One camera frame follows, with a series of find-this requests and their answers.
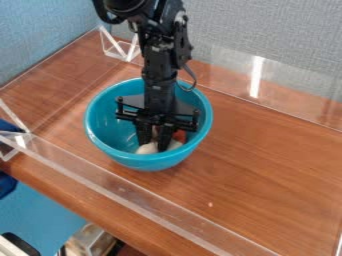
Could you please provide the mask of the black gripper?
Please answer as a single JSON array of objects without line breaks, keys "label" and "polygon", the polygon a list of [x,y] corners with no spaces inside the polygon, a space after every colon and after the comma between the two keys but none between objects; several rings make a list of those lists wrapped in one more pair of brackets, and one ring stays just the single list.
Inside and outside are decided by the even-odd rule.
[{"label": "black gripper", "polygon": [[158,128],[158,151],[169,148],[177,130],[195,132],[201,110],[182,97],[193,94],[194,88],[181,85],[178,79],[146,81],[142,78],[118,84],[116,118],[130,121],[136,127],[139,145],[152,140],[152,126]]}]

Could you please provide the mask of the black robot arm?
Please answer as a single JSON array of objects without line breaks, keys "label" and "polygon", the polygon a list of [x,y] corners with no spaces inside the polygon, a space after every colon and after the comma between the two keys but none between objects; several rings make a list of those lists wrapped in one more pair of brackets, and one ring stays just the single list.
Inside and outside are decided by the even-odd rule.
[{"label": "black robot arm", "polygon": [[193,45],[182,0],[92,0],[100,20],[126,22],[138,34],[144,66],[140,95],[116,98],[116,117],[134,123],[142,145],[166,151],[177,131],[198,129],[199,110],[177,99],[178,71],[189,70]]}]

